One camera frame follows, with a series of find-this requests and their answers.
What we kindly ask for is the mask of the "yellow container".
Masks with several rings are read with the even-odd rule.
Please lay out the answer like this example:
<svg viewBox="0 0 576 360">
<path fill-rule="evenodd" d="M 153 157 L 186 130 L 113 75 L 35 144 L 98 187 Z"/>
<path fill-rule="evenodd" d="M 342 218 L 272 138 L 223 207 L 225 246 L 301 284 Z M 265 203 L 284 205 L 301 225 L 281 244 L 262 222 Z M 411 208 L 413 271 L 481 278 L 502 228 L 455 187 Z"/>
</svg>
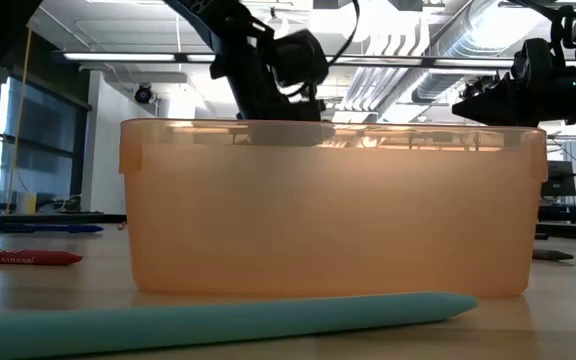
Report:
<svg viewBox="0 0 576 360">
<path fill-rule="evenodd" d="M 34 215 L 37 207 L 37 194 L 34 192 L 18 192 L 16 195 L 16 215 Z"/>
</svg>

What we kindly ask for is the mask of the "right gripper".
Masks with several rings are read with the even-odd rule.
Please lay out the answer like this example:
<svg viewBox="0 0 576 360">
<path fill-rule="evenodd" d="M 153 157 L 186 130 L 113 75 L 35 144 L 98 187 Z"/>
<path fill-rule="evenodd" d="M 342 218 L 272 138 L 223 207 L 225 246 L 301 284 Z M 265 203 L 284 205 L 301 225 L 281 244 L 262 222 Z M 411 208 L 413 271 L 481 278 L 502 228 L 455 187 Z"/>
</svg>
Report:
<svg viewBox="0 0 576 360">
<path fill-rule="evenodd" d="M 452 105 L 452 114 L 484 125 L 536 126 L 543 121 L 563 119 L 543 93 L 530 92 L 514 79 L 508 79 L 507 84 L 492 79 L 467 82 L 459 98 Z"/>
</svg>

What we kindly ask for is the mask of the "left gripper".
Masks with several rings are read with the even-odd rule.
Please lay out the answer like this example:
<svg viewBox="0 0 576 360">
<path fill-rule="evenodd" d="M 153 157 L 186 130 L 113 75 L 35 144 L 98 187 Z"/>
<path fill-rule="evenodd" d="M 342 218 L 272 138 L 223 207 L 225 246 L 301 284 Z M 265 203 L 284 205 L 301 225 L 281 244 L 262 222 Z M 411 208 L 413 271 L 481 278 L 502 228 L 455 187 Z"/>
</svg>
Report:
<svg viewBox="0 0 576 360">
<path fill-rule="evenodd" d="M 324 102 L 317 86 L 281 87 L 269 64 L 274 30 L 250 14 L 221 14 L 212 20 L 212 76 L 225 77 L 245 120 L 319 121 Z"/>
</svg>

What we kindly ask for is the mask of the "silver ventilation duct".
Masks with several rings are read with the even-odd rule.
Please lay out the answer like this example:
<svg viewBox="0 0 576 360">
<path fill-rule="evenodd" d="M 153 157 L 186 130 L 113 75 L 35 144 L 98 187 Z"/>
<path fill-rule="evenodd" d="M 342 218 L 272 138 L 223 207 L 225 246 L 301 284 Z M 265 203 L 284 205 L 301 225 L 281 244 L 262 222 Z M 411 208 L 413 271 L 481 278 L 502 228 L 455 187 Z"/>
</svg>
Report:
<svg viewBox="0 0 576 360">
<path fill-rule="evenodd" d="M 508 48 L 514 40 L 509 35 L 496 35 L 502 26 L 504 8 L 500 0 L 473 0 L 470 5 L 431 46 L 429 55 L 435 57 L 494 57 Z M 432 103 L 447 89 L 463 78 L 462 74 L 439 73 L 430 69 L 413 89 L 414 103 Z"/>
</svg>

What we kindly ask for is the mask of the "black office desk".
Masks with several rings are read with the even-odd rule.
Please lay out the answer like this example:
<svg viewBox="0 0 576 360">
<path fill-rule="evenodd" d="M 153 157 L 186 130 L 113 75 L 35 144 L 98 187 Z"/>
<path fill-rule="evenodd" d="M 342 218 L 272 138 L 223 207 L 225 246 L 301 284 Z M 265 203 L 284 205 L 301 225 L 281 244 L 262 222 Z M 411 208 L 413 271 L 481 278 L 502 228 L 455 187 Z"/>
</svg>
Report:
<svg viewBox="0 0 576 360">
<path fill-rule="evenodd" d="M 540 222 L 565 222 L 576 224 L 576 204 L 554 203 L 539 207 Z"/>
</svg>

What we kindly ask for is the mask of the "grey crayon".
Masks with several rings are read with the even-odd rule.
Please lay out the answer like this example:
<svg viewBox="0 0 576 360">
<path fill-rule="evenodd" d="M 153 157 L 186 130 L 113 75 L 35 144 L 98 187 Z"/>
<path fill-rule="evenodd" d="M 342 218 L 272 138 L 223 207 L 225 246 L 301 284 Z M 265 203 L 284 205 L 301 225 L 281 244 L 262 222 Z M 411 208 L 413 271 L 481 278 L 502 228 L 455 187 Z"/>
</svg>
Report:
<svg viewBox="0 0 576 360">
<path fill-rule="evenodd" d="M 536 260 L 557 262 L 557 261 L 572 260 L 574 256 L 572 254 L 564 253 L 558 250 L 534 249 L 532 258 Z"/>
</svg>

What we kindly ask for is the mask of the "blue pen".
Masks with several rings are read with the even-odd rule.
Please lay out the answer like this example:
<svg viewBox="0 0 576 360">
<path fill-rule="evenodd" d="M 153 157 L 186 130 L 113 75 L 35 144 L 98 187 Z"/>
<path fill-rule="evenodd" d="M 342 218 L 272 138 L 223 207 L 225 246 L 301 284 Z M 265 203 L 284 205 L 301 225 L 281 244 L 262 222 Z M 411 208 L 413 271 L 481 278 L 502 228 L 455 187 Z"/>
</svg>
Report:
<svg viewBox="0 0 576 360">
<path fill-rule="evenodd" d="M 104 228 L 98 225 L 87 224 L 0 224 L 0 232 L 4 233 L 35 233 L 35 232 L 60 232 L 60 233 L 98 233 Z"/>
</svg>

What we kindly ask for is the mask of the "orange translucent plastic bin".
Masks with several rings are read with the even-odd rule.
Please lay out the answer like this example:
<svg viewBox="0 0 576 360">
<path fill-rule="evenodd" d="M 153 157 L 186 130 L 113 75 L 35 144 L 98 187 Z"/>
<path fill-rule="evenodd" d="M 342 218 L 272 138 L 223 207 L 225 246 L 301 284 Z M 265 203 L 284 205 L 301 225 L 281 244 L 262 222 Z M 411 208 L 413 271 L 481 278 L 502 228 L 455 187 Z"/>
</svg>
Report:
<svg viewBox="0 0 576 360">
<path fill-rule="evenodd" d="M 538 128 L 123 122 L 132 274 L 148 291 L 278 297 L 528 286 Z"/>
</svg>

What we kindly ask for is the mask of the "black computer monitor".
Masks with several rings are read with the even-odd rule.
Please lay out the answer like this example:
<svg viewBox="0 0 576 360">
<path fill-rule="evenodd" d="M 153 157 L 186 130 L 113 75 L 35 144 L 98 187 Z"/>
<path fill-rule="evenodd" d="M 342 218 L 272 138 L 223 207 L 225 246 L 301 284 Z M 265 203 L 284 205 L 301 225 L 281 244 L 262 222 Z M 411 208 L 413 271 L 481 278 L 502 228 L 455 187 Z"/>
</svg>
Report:
<svg viewBox="0 0 576 360">
<path fill-rule="evenodd" d="M 542 197 L 574 197 L 576 187 L 570 161 L 549 161 L 548 179 L 542 184 Z"/>
</svg>

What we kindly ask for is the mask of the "long ceiling light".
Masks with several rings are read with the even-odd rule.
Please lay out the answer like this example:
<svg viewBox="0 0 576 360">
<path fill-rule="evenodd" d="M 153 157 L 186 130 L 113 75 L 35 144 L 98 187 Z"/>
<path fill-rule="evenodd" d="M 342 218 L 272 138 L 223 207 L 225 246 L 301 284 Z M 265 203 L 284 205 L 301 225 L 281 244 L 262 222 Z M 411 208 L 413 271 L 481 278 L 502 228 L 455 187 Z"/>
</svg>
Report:
<svg viewBox="0 0 576 360">
<path fill-rule="evenodd" d="M 334 66 L 495 70 L 509 69 L 513 63 L 513 58 L 495 57 L 342 56 Z"/>
<path fill-rule="evenodd" d="M 208 63 L 215 59 L 212 54 L 187 53 L 55 52 L 54 55 L 64 61 L 112 63 Z"/>
</svg>

